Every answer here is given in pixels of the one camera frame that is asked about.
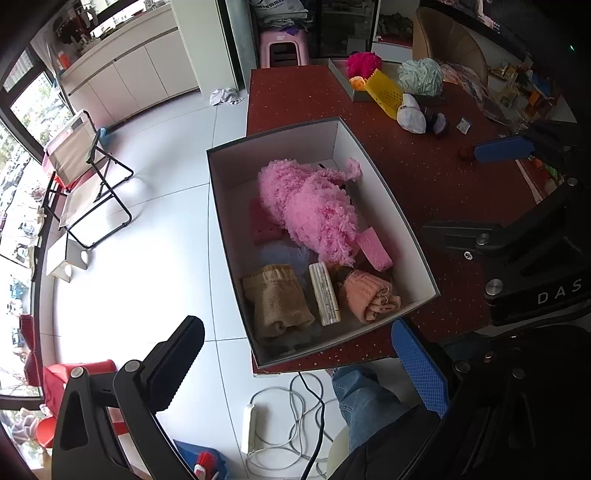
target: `power strip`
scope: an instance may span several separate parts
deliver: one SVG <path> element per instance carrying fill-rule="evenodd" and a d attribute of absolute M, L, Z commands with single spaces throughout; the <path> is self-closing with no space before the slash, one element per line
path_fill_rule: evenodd
<path fill-rule="evenodd" d="M 249 403 L 244 407 L 242 417 L 242 444 L 240 450 L 247 455 L 255 449 L 256 405 Z"/>

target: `pink fluffy bath pouf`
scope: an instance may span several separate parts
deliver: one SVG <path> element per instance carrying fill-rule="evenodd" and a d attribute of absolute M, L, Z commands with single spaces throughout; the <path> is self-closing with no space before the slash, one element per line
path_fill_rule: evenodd
<path fill-rule="evenodd" d="M 346 62 L 349 78 L 363 77 L 368 79 L 375 69 L 382 68 L 382 59 L 371 51 L 353 53 Z"/>
<path fill-rule="evenodd" d="M 316 251 L 319 260 L 353 265 L 357 215 L 339 185 L 360 174 L 355 160 L 349 173 L 275 160 L 259 173 L 261 203 L 294 241 Z"/>

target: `folding chair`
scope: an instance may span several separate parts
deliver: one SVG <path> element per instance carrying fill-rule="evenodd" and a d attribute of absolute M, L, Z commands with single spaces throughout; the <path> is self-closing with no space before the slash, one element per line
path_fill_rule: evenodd
<path fill-rule="evenodd" d="M 66 198 L 61 217 L 49 206 L 49 195 L 44 199 L 43 208 L 60 223 L 60 229 L 65 228 L 84 249 L 94 248 L 133 220 L 131 212 L 117 196 L 115 189 L 128 181 L 134 175 L 134 171 L 103 149 L 100 139 L 105 134 L 106 129 L 97 130 L 90 114 L 82 110 L 49 142 L 43 159 L 43 169 L 46 172 L 53 171 L 50 185 L 55 181 L 62 187 L 62 191 L 49 191 Z M 129 174 L 111 186 L 106 176 L 113 163 L 124 168 Z M 72 229 L 111 199 L 117 201 L 128 219 L 94 243 L 82 243 Z"/>

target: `dark fabric item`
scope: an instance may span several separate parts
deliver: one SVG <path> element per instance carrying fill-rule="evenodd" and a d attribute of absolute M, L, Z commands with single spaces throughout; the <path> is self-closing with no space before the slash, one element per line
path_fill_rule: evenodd
<path fill-rule="evenodd" d="M 381 429 L 340 464 L 331 480 L 395 480 L 439 423 L 435 412 L 419 405 Z"/>

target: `white box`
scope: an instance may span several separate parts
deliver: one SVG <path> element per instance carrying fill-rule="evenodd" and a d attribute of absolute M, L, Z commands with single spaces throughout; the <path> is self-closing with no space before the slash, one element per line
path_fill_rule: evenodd
<path fill-rule="evenodd" d="M 340 118 L 291 125 L 252 135 L 207 151 L 213 196 L 234 292 L 252 351 L 259 367 L 283 363 L 322 351 L 392 322 L 439 296 L 439 289 L 417 239 L 392 191 L 351 130 Z M 349 157 L 361 165 L 361 178 L 348 182 L 359 216 L 360 230 L 374 227 L 394 262 L 394 281 L 402 297 L 402 309 L 369 325 L 342 309 L 342 321 L 322 327 L 313 343 L 288 355 L 273 355 L 256 341 L 251 311 L 242 291 L 241 278 L 261 268 L 252 243 L 248 202 L 258 195 L 257 174 L 272 160 L 295 159 L 346 170 Z"/>

